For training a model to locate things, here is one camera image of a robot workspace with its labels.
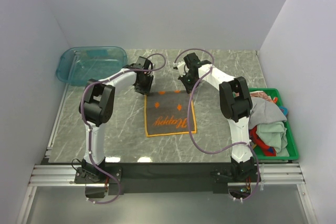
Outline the orange and grey towel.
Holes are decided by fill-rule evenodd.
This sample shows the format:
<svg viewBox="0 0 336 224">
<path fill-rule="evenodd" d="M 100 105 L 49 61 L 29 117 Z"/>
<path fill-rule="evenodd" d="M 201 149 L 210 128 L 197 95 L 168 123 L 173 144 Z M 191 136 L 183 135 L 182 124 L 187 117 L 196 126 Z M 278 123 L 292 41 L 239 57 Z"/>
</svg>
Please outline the orange and grey towel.
<svg viewBox="0 0 336 224">
<path fill-rule="evenodd" d="M 144 128 L 147 137 L 197 132 L 194 105 L 187 115 L 190 95 L 184 90 L 153 92 L 144 97 Z"/>
</svg>

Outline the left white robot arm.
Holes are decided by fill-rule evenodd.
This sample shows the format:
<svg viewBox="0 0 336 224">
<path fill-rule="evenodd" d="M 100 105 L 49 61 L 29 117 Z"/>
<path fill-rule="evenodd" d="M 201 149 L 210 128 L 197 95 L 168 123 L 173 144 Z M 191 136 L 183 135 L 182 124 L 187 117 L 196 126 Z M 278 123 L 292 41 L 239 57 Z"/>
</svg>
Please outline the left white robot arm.
<svg viewBox="0 0 336 224">
<path fill-rule="evenodd" d="M 86 151 L 81 169 L 93 183 L 102 182 L 106 176 L 104 132 L 113 113 L 116 94 L 129 86 L 137 93 L 149 94 L 153 69 L 148 58 L 139 57 L 136 63 L 124 66 L 109 77 L 88 81 L 79 105 L 86 128 Z"/>
</svg>

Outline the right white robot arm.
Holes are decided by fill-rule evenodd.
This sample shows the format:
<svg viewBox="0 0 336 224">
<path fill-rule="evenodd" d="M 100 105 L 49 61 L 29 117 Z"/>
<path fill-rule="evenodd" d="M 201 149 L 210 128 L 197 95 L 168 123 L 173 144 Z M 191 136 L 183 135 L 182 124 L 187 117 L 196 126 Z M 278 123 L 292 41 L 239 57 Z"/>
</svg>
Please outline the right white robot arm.
<svg viewBox="0 0 336 224">
<path fill-rule="evenodd" d="M 178 79 L 187 93 L 194 94 L 196 87 L 204 80 L 219 91 L 219 105 L 223 116 L 228 120 L 232 144 L 231 165 L 228 173 L 219 173 L 229 179 L 244 182 L 256 172 L 255 160 L 250 147 L 249 118 L 253 107 L 247 81 L 244 77 L 230 76 L 213 62 L 201 61 L 196 53 L 191 53 L 183 61 L 174 61 Z"/>
</svg>

